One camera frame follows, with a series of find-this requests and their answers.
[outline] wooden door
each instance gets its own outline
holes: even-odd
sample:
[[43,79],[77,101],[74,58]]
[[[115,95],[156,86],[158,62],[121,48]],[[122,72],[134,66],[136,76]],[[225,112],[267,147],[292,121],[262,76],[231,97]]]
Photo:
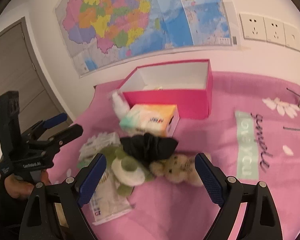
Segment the wooden door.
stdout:
[[[0,36],[0,95],[9,90],[19,91],[21,132],[60,113],[37,75],[21,24]],[[40,139],[46,139],[66,127],[68,124],[64,122],[46,131]]]

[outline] hand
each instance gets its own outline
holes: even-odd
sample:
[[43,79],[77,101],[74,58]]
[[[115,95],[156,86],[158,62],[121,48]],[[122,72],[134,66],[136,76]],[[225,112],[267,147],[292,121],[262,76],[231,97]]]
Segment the hand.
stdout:
[[[45,185],[51,184],[46,170],[41,171],[41,182],[43,182]],[[4,186],[10,197],[16,199],[28,198],[34,188],[34,185],[29,182],[17,180],[14,174],[5,178]]]

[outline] white flower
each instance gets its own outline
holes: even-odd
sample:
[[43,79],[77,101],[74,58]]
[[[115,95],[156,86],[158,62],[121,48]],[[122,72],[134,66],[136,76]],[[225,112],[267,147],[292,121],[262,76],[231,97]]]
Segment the white flower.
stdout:
[[293,156],[294,155],[293,151],[288,146],[286,146],[286,145],[282,146],[282,150],[288,156]]
[[297,105],[280,101],[279,98],[275,98],[274,100],[267,98],[267,99],[263,99],[262,101],[271,110],[277,109],[277,111],[280,115],[284,116],[285,114],[287,114],[292,119],[295,118],[296,116],[298,116],[296,111],[300,111],[300,108]]

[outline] bed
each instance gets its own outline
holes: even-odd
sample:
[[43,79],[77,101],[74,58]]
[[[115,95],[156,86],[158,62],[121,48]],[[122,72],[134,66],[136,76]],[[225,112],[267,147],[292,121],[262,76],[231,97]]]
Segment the bed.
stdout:
[[[119,127],[109,92],[122,80],[96,86],[88,109],[75,123],[83,135],[61,148],[48,170],[52,183],[75,176],[79,150],[87,139]],[[181,119],[174,133],[180,152],[210,153],[226,176],[256,184],[265,181],[277,207],[284,240],[300,232],[300,86],[260,75],[213,72],[212,111],[208,119]],[[204,187],[171,184],[164,178],[136,187],[134,210],[92,229],[100,240],[202,240],[218,213]],[[230,240],[244,215],[242,204]],[[89,222],[89,206],[83,208]]]

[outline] plush toy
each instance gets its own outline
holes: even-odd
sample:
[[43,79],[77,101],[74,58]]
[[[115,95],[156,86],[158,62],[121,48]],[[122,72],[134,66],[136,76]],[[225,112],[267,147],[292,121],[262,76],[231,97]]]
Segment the plush toy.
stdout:
[[168,160],[156,161],[150,164],[150,171],[157,177],[165,176],[172,183],[187,182],[201,187],[203,183],[194,167],[195,156],[173,154]]
[[135,158],[129,156],[122,146],[107,146],[102,153],[110,168],[120,183],[117,192],[121,196],[130,196],[133,188],[154,179],[153,174]]

